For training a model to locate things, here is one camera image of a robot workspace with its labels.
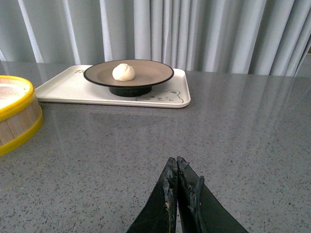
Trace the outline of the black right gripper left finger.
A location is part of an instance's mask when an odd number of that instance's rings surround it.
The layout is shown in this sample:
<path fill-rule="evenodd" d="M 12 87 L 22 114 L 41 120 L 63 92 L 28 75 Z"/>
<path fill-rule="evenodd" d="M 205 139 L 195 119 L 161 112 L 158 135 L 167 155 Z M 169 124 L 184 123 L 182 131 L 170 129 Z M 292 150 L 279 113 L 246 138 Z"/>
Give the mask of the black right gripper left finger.
<path fill-rule="evenodd" d="M 144 208 L 128 233 L 174 233 L 177 216 L 178 165 L 169 158 Z"/>

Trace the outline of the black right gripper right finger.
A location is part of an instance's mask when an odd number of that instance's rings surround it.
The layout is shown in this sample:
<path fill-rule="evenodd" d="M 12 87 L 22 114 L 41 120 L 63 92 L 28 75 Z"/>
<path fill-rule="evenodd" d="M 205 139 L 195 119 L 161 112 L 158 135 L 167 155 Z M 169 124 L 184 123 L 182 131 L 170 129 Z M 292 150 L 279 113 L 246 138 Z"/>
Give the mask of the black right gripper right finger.
<path fill-rule="evenodd" d="M 182 157 L 178 163 L 178 208 L 184 233 L 246 233 Z"/>

